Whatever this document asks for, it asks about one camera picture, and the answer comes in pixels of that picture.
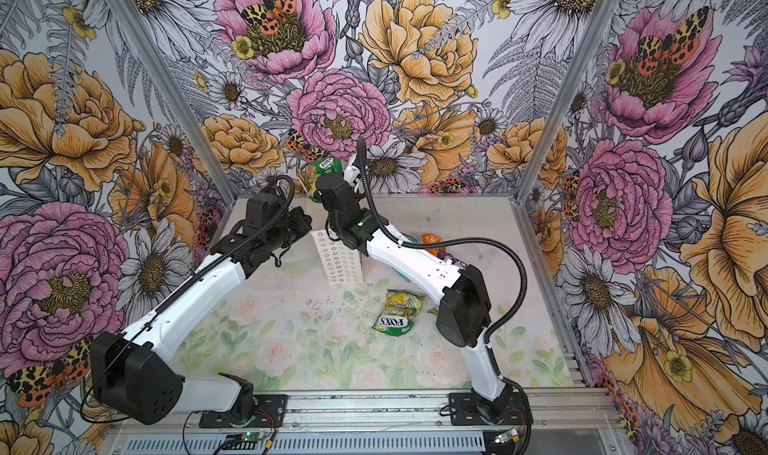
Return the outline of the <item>white paper bag with dots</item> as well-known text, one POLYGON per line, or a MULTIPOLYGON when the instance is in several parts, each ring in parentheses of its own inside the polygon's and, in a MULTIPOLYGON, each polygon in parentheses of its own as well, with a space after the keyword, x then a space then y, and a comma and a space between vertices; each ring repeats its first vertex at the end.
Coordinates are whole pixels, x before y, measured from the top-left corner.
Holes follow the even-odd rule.
POLYGON ((311 232, 330 285, 358 284, 364 281, 360 254, 340 241, 333 241, 324 230, 311 232))

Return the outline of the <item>green round-logo snack packet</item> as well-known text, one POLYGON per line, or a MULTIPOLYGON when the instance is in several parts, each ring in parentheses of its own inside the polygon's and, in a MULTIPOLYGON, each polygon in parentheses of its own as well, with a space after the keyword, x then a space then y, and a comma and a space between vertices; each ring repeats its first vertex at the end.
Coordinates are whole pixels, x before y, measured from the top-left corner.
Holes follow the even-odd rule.
POLYGON ((308 198, 315 203, 320 203, 321 199, 316 187, 317 181, 323 175, 342 172, 342 162, 334 157, 326 157, 310 162, 306 168, 307 182, 309 183, 308 198))

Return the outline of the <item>green yellow Fox's candy packet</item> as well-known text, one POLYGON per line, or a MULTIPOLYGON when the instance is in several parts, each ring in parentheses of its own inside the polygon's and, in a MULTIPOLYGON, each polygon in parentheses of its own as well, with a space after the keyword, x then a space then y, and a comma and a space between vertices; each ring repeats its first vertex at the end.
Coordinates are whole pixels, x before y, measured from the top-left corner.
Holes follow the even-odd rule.
POLYGON ((425 296, 404 290, 389 290, 382 311, 372 329, 392 337, 400 337, 414 326, 413 319, 421 311, 425 296))

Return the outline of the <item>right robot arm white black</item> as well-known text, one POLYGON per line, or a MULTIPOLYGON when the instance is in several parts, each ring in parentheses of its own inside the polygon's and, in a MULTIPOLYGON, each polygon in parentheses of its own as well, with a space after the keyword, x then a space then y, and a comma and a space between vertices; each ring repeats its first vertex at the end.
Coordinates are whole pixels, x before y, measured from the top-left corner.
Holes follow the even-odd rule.
POLYGON ((360 206, 340 173, 320 176, 316 193, 327 211, 330 228, 347 248, 398 271, 437 304, 437 329, 461 350, 477 412, 489 424, 500 422, 512 389, 484 340, 491 303, 481 272, 472 265, 453 265, 425 250, 408 248, 406 238, 394 226, 381 228, 373 212, 360 206))

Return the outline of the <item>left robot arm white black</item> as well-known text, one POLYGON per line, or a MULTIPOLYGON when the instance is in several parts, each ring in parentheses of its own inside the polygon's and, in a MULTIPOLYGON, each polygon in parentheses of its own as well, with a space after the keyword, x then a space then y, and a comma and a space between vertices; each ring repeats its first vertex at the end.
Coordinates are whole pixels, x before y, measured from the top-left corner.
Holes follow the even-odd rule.
POLYGON ((311 217, 291 203, 272 192, 250 198, 244 219, 186 281, 121 333, 99 335, 90 345, 91 396, 145 425, 193 412, 213 412, 236 426, 249 423, 257 411, 252 383, 231 374, 182 375, 169 362, 228 294, 310 233, 311 217))

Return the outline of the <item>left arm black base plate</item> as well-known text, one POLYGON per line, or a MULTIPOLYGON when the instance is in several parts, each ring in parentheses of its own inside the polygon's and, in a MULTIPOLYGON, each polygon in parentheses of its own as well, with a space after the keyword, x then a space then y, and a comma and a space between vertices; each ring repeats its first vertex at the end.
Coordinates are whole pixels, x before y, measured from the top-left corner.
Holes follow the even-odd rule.
POLYGON ((286 415, 287 395, 253 395, 238 401, 226 412, 206 411, 198 426, 204 429, 224 428, 280 428, 286 415))

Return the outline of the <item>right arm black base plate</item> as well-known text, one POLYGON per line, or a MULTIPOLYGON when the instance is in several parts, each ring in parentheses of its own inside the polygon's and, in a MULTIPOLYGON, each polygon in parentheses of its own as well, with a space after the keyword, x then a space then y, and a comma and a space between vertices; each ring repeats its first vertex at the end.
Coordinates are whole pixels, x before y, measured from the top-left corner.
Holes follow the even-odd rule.
POLYGON ((446 413, 453 426, 523 426, 533 424, 533 415, 522 393, 513 391, 495 401, 474 392, 448 394, 446 413))

